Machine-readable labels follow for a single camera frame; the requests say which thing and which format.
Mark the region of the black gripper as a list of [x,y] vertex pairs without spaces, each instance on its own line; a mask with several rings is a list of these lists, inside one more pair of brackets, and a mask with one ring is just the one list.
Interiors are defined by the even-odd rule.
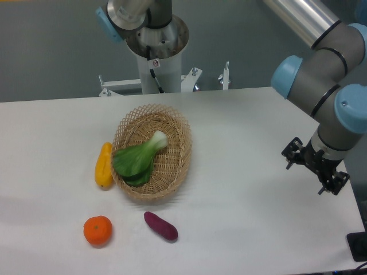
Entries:
[[330,160],[326,157],[326,151],[313,149],[311,142],[304,147],[302,141],[298,137],[294,137],[282,151],[282,156],[286,158],[286,169],[289,170],[293,164],[305,165],[314,172],[322,188],[318,191],[321,195],[323,192],[338,195],[341,189],[348,182],[350,175],[346,172],[337,171],[337,166],[341,163],[341,159]]

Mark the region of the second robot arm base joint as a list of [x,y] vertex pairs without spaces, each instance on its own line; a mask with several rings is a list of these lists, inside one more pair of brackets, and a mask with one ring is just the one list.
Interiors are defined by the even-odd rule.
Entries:
[[172,1],[108,1],[95,11],[104,33],[121,42],[143,28],[163,30],[173,19]]

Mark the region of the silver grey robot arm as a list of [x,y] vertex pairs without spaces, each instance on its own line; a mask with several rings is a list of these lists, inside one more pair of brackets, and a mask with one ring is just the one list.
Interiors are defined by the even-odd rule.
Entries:
[[274,71],[271,86],[318,122],[307,144],[294,138],[282,151],[289,165],[312,171],[322,191],[337,195],[349,180],[337,171],[366,134],[366,87],[340,81],[366,61],[366,26],[346,25],[321,1],[267,1],[313,51],[303,60],[287,57]]

